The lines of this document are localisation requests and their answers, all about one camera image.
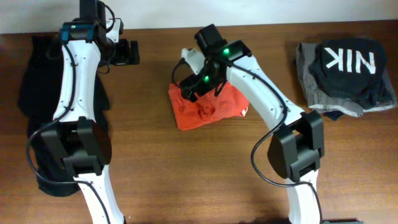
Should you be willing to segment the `red t-shirt white print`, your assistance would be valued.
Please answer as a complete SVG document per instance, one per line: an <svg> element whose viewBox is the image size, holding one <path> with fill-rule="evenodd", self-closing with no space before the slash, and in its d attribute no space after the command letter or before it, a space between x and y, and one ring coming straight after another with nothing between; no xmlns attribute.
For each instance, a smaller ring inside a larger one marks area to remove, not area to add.
<svg viewBox="0 0 398 224"><path fill-rule="evenodd" d="M248 112L249 101L230 83L227 83L218 96L211 90L195 102L186 100L176 85L170 84L168 94L179 130L186 131L224 118L244 117Z"/></svg>

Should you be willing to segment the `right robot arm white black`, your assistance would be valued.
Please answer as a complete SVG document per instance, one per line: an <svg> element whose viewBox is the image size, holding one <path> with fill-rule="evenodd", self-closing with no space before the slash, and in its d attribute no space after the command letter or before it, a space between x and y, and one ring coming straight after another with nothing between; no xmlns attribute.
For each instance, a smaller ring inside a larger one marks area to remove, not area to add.
<svg viewBox="0 0 398 224"><path fill-rule="evenodd" d="M325 155L323 120L290 101L263 72L241 40L228 42L210 24L194 36L197 49L182 49L179 64L193 72L180 89L196 101L226 84L238 89L261 116L269 132L254 145L251 164L266 182L287 189L289 222L323 223L317 178Z"/></svg>

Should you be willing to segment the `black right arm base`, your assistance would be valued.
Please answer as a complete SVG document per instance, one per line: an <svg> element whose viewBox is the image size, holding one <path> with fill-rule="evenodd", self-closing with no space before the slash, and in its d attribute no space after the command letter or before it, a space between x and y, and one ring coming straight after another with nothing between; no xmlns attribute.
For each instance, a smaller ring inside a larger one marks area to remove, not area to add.
<svg viewBox="0 0 398 224"><path fill-rule="evenodd" d="M323 220L322 224L364 224L364 222L356 219L337 219L337 220Z"/></svg>

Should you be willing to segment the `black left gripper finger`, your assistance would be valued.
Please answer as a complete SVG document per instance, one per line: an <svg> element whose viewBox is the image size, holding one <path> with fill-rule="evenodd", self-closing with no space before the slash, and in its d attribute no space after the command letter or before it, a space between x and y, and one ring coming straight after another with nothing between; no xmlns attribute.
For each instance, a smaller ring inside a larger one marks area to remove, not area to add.
<svg viewBox="0 0 398 224"><path fill-rule="evenodd" d="M136 40L130 41L129 63L131 65L139 65L139 63L140 63L139 44L138 44L138 41L136 41Z"/></svg>
<svg viewBox="0 0 398 224"><path fill-rule="evenodd" d="M129 41L120 39L115 43L115 55L113 57L113 65L127 65L129 63Z"/></svg>

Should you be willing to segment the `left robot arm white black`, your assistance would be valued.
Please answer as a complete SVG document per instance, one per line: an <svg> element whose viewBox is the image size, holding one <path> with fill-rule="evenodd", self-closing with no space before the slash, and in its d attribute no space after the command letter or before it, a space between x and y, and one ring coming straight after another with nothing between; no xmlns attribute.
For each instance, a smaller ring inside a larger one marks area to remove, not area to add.
<svg viewBox="0 0 398 224"><path fill-rule="evenodd" d="M59 168L81 189L93 223L125 223L109 177L112 146L95 118L97 69L137 65L136 41L120 39L123 21L103 1L80 1L79 16L59 32L63 76L53 120L37 130Z"/></svg>

